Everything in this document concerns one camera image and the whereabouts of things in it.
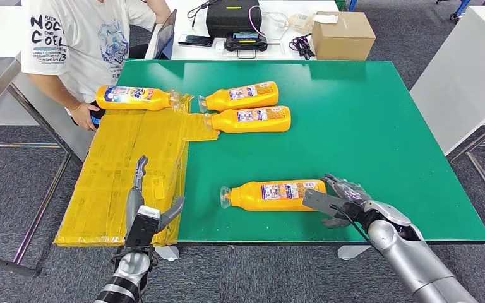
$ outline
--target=gray carpet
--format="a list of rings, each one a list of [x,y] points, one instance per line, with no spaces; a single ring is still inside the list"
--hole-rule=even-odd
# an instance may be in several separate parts
[[[458,1],[360,0],[377,40],[370,59],[392,60],[410,88],[453,28]],[[132,44],[149,41],[132,31]],[[0,127],[0,141],[50,141],[38,127]],[[485,148],[476,151],[485,166]],[[0,256],[12,258],[58,168],[57,150],[0,149]],[[466,158],[454,166],[485,224],[485,186]],[[25,264],[38,278],[0,271],[0,302],[91,302],[111,275],[113,249],[51,244],[79,168],[70,164]],[[183,247],[150,276],[145,302],[412,302],[382,257],[370,249],[337,258],[338,247]],[[485,302],[485,244],[434,246],[435,253],[479,302]]]

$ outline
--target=phone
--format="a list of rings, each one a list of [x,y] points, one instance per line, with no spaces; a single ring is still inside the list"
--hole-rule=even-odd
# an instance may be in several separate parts
[[[213,45],[213,37],[181,35],[178,43],[181,45],[197,45],[211,47]]]

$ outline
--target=green table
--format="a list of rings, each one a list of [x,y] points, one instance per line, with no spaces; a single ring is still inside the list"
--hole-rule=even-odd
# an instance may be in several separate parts
[[[118,84],[208,95],[268,80],[291,110],[291,129],[189,144],[179,243],[359,244],[352,227],[324,228],[321,213],[220,207],[222,186],[326,172],[398,208],[430,242],[485,242],[479,215],[391,62],[138,60],[125,64]]]

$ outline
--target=clear bottle cap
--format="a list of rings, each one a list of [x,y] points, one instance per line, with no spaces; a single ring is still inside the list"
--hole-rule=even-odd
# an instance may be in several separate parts
[[[200,108],[200,112],[206,112],[207,111],[207,104],[205,103],[205,97],[204,96],[198,97],[198,107]]]
[[[213,130],[213,115],[204,114],[203,115],[203,122],[205,123],[205,127],[207,127],[208,130],[210,130],[210,131]]]
[[[181,99],[181,94],[179,92],[176,92],[175,90],[170,91],[170,96],[168,97],[168,104],[173,108],[173,109],[178,109],[179,108],[179,100]]]
[[[220,206],[224,209],[231,206],[231,189],[222,186],[220,189]]]

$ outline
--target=bottle label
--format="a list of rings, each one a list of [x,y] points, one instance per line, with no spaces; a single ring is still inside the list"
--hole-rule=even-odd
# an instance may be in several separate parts
[[[105,101],[115,103],[128,103],[130,101],[149,102],[152,94],[153,88],[108,86],[105,91]]]
[[[265,121],[281,118],[285,118],[285,112],[279,106],[237,111],[237,121],[239,122]]]
[[[267,184],[261,186],[263,200],[298,199],[304,197],[306,189],[317,189],[317,182]]]
[[[273,88],[270,82],[263,82],[256,85],[232,88],[228,90],[230,100],[239,100],[246,97],[254,97],[264,93],[272,93]]]

